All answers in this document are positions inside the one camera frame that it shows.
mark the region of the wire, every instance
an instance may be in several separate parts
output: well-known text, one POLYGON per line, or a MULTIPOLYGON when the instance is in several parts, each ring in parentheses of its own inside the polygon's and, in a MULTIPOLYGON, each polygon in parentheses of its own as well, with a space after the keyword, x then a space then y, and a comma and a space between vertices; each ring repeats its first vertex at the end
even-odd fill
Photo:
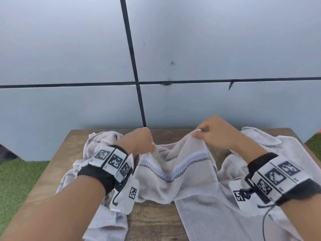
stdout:
POLYGON ((266 213, 265 213, 265 215, 264 215, 264 217, 263 217, 263 221, 262 221, 262 233, 263 233, 263 240, 264 241, 266 241, 265 240, 265 234, 264 234, 264 222, 265 222, 265 217, 267 216, 267 214, 270 212, 270 210, 272 210, 274 207, 275 207, 275 205, 268 205, 268 206, 259 206, 258 205, 258 207, 259 208, 267 208, 267 207, 271 207, 266 213))

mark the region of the wood grain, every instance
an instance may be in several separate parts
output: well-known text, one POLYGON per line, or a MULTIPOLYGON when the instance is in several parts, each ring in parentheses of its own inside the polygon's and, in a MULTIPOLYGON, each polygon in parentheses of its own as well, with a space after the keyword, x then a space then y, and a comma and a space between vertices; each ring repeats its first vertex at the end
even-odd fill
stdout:
MULTIPOLYGON (((38 206, 47 199, 54 196, 60 180, 63 175, 72 168, 72 164, 77 159, 82 159, 82 152, 88 135, 105 130, 71 130, 57 153, 54 155, 47 168, 30 191, 26 201, 22 204, 16 213, 3 237, 18 230, 28 221, 29 216, 34 213, 38 206)), ((130 129, 116 129, 119 133, 129 133, 130 129)), ((156 144, 169 144, 179 141, 192 129, 152 129, 152 135, 156 144)), ((286 135, 296 137, 296 134, 288 128, 265 129, 263 130, 273 136, 286 135)), ((316 156, 303 144, 307 152, 321 167, 320 161, 316 156)), ((223 160, 229 153, 227 150, 209 147, 218 167, 221 167, 223 160)), ((151 201, 136 203, 132 213, 128 216, 129 231, 126 240, 136 241, 187 241, 187 235, 179 218, 174 203, 161 205, 151 201)))

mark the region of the gray wall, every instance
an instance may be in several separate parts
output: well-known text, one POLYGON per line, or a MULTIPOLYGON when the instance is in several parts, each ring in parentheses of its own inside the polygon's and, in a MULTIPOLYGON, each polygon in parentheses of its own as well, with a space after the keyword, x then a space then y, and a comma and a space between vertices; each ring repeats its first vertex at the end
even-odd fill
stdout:
POLYGON ((121 1, 0 0, 0 144, 50 160, 72 129, 213 114, 321 128, 321 0, 121 1))

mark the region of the fabric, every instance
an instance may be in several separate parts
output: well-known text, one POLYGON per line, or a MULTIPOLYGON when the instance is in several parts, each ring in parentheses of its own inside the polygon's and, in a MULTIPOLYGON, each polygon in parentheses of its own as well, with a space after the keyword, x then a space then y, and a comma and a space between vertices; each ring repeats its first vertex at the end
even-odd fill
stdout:
MULTIPOLYGON (((296 138, 273 137, 250 127, 243 128, 242 133, 259 143, 268 152, 291 159, 321 184, 320 168, 296 138)), ((190 241, 263 240, 262 221, 268 209, 261 209, 261 213, 255 216, 245 217, 229 188, 229 181, 245 177, 247 174, 247 163, 233 152, 217 172, 219 188, 214 196, 203 194, 175 201, 190 241)), ((267 241, 302 240, 280 207, 275 207, 269 213, 265 219, 267 241)))
POLYGON ((203 140, 192 133, 179 142, 158 145, 143 154, 134 172, 139 180, 138 202, 152 200, 169 204, 195 194, 215 195, 218 189, 216 164, 203 140))
MULTIPOLYGON (((110 131, 102 133, 93 133, 89 135, 82 160, 76 160, 73 168, 70 169, 62 178, 56 191, 58 193, 65 186, 71 183, 77 176, 82 164, 87 162, 94 152, 100 150, 103 146, 111 145, 122 137, 121 134, 110 131)), ((94 218, 89 224, 83 239, 88 241, 124 241, 128 230, 127 217, 125 214, 111 211, 108 206, 114 192, 108 194, 99 206, 94 218)))

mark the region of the wooden surface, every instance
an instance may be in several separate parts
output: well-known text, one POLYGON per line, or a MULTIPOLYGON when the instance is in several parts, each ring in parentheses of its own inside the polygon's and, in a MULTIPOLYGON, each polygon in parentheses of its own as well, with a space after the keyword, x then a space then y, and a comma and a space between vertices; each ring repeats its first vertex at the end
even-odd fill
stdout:
MULTIPOLYGON (((109 131, 105 130, 72 130, 63 141, 61 147, 48 164, 43 174, 29 193, 26 201, 22 204, 17 214, 7 227, 3 237, 17 230, 25 223, 29 216, 37 209, 38 205, 54 196, 63 175, 72 168, 72 164, 77 159, 82 159, 82 151, 88 135, 93 132, 109 131)), ((126 134, 129 129, 116 130, 126 134)), ((152 129, 155 144, 169 144, 179 141, 192 129, 152 129)), ((288 128, 263 130, 273 136, 286 135, 296 137, 296 134, 288 128)), ((307 152, 321 167, 320 161, 305 146, 307 152)), ((209 147, 215 158, 218 168, 229 154, 226 150, 209 147)), ((187 235, 179 218, 175 204, 160 205, 155 202, 145 201, 136 203, 132 213, 128 216, 129 231, 126 240, 136 241, 187 241, 187 235)))

